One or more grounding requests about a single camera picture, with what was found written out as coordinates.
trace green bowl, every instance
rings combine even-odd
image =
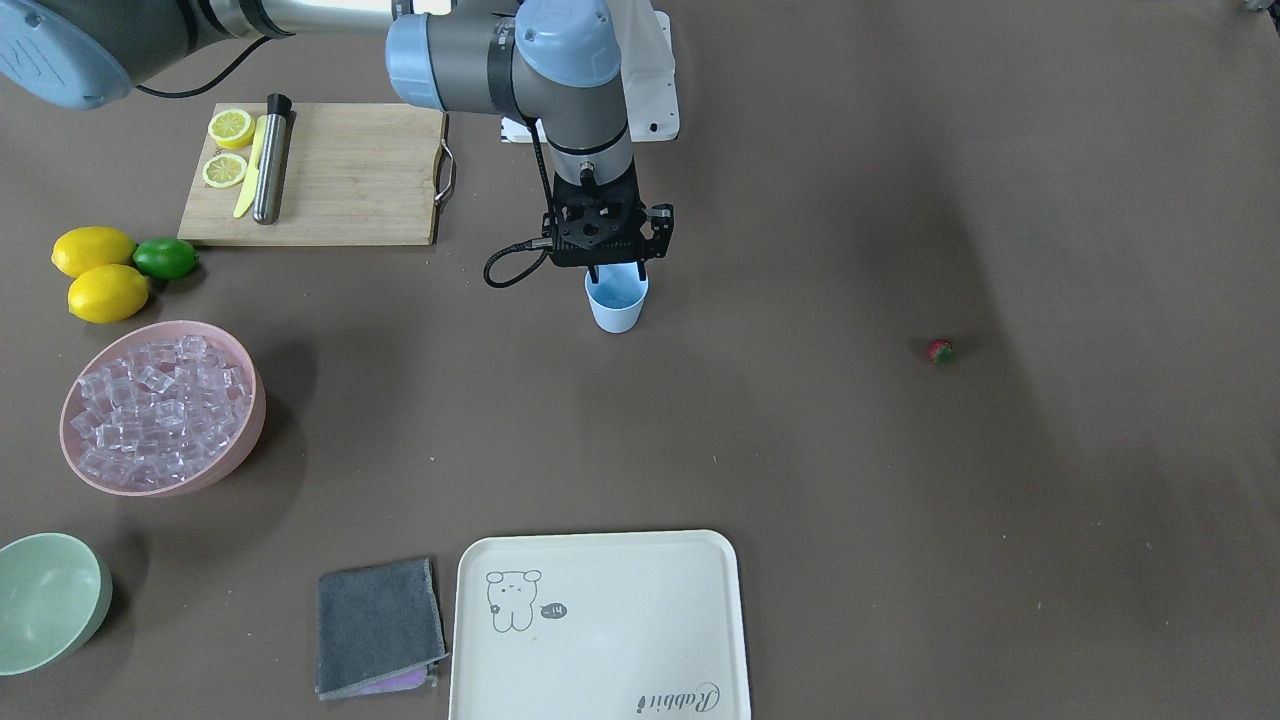
[[[0,675],[74,652],[111,605],[111,574],[83,542],[40,533],[0,548]]]

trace gray towel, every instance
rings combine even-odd
[[[342,570],[317,585],[320,700],[413,689],[448,655],[431,560]]]

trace bowl of ice cubes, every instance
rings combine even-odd
[[[266,393],[227,331],[168,320],[100,352],[67,393],[63,456],[90,486],[161,497],[209,487],[248,456]]]

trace cup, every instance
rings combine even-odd
[[[644,296],[649,293],[649,279],[640,279],[637,263],[599,265],[600,282],[591,282],[586,273],[586,299],[591,301],[591,315],[602,331],[625,333],[640,319]]]

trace cutting board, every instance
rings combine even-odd
[[[210,114],[262,102],[220,102]],[[430,245],[445,117],[399,104],[296,102],[279,219],[233,218],[239,184],[212,188],[201,168],[221,150],[205,137],[178,237],[197,245]]]

